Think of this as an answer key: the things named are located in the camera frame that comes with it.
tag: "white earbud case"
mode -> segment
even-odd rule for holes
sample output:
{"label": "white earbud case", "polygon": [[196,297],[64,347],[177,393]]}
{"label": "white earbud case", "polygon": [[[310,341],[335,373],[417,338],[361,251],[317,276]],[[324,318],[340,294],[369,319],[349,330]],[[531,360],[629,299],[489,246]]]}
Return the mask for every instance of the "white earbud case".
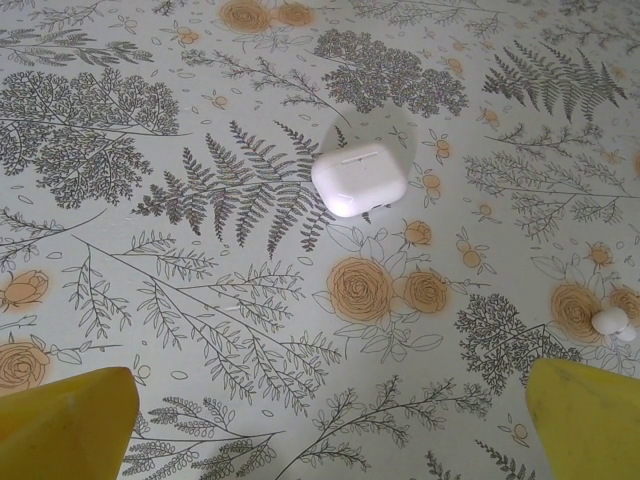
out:
{"label": "white earbud case", "polygon": [[407,191],[400,163],[379,143],[323,154],[313,164],[311,180],[338,217],[354,217],[395,202]]}

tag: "floral tablecloth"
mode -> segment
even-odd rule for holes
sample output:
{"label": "floral tablecloth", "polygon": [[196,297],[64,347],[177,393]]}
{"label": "floral tablecloth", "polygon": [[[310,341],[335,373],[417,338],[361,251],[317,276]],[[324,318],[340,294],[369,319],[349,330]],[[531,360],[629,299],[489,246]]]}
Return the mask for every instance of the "floral tablecloth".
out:
{"label": "floral tablecloth", "polygon": [[0,394],[129,367],[122,478],[549,479],[532,363],[640,376],[639,2],[91,1],[0,0]]}

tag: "rose print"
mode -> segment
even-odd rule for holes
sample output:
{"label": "rose print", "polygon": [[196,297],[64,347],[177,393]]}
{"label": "rose print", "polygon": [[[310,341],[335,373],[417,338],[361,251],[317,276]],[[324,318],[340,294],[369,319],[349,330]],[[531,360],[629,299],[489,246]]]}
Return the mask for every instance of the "rose print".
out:
{"label": "rose print", "polygon": [[429,245],[431,243],[431,228],[419,220],[411,222],[404,231],[404,239],[411,245]]}
{"label": "rose print", "polygon": [[300,3],[288,3],[275,10],[275,17],[285,25],[302,27],[313,22],[313,10]]}
{"label": "rose print", "polygon": [[0,345],[0,397],[40,385],[49,362],[33,343]]}
{"label": "rose print", "polygon": [[260,33],[269,28],[271,15],[254,0],[231,0],[220,9],[220,19],[232,30],[243,33]]}
{"label": "rose print", "polygon": [[640,296],[637,292],[626,285],[615,288],[609,294],[609,304],[624,310],[631,323],[640,326]]}
{"label": "rose print", "polygon": [[391,282],[384,268],[372,261],[351,257],[333,268],[327,288],[340,318],[375,323],[389,315],[393,296]]}
{"label": "rose print", "polygon": [[11,283],[0,291],[0,307],[4,306],[5,311],[9,307],[22,307],[31,303],[36,303],[42,298],[49,288],[49,277],[40,270],[31,270],[18,277],[11,275]]}
{"label": "rose print", "polygon": [[400,289],[409,306],[422,313],[437,313],[447,304],[447,286],[434,271],[413,272],[394,283],[394,288]]}
{"label": "rose print", "polygon": [[585,343],[600,342],[603,338],[591,324],[593,316],[600,311],[600,300],[582,285],[560,285],[551,297],[555,321],[567,334]]}

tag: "yellow plastic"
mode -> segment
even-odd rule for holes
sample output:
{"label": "yellow plastic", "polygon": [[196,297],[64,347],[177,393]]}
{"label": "yellow plastic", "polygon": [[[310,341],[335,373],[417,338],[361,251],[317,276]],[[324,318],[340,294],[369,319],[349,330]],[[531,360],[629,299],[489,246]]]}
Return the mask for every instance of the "yellow plastic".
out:
{"label": "yellow plastic", "polygon": [[640,381],[538,360],[527,405],[556,480],[640,479]]}
{"label": "yellow plastic", "polygon": [[138,406],[127,368],[1,397],[0,479],[115,479]]}

